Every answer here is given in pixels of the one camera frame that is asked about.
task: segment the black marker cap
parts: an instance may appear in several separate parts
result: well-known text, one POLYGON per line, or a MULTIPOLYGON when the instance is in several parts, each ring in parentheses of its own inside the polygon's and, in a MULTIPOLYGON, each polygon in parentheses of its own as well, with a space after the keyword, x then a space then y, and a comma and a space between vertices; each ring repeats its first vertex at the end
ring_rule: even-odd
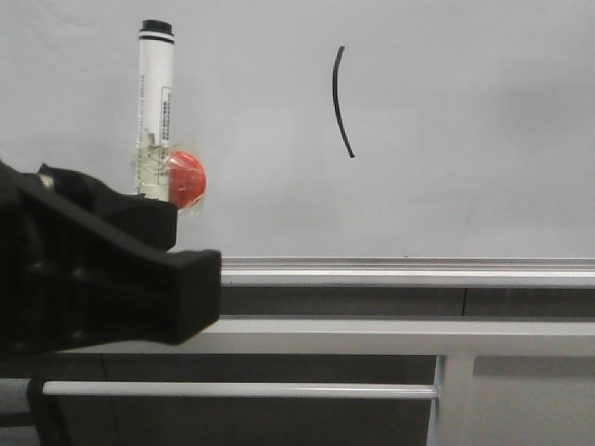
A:
POLYGON ((141 31, 152 31, 154 33, 165 33, 174 35, 171 29, 171 23, 160 20, 144 20, 142 22, 141 31))

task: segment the aluminum rail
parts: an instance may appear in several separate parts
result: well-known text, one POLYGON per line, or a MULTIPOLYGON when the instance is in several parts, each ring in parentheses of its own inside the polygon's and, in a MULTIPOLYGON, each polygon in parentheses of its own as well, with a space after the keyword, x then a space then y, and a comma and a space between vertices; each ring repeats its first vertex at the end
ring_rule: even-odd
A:
POLYGON ((227 257, 230 285, 595 287, 592 259, 227 257))
POLYGON ((94 397, 438 399, 435 386, 326 383, 48 381, 44 385, 44 394, 94 397))
POLYGON ((125 354, 595 356, 595 323, 222 319, 179 346, 131 341, 70 351, 125 354))

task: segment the dry erase marker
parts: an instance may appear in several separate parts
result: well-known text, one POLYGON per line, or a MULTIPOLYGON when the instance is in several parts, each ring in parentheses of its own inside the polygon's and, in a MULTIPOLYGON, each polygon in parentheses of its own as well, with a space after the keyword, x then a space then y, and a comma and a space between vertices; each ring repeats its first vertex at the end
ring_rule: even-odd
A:
POLYGON ((147 198, 168 199, 167 147, 174 62, 169 23, 144 20, 139 31, 139 133, 136 187, 147 198))

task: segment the red ball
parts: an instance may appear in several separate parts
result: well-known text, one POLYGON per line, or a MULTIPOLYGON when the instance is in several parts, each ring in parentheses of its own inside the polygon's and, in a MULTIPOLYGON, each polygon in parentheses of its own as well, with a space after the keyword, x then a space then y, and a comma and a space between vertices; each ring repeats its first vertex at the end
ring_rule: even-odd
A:
POLYGON ((172 151, 169 155, 169 201, 178 209, 195 204, 205 194, 205 168, 186 151, 172 151))

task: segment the black curved line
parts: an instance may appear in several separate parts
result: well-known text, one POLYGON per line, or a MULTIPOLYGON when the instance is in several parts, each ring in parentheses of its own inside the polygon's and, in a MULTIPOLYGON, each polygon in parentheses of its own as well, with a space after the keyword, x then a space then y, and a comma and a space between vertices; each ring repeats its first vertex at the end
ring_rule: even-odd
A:
POLYGON ((353 150, 351 149, 350 141, 347 139, 347 133, 345 133, 345 126, 343 125, 343 118, 341 118, 341 109, 338 106, 338 66, 341 63, 343 57, 344 46, 340 46, 337 51, 337 57, 335 58, 335 66, 333 67, 333 105, 335 106, 335 116, 337 117, 338 129, 341 131, 341 137, 347 147, 347 152, 350 158, 355 158, 353 150))

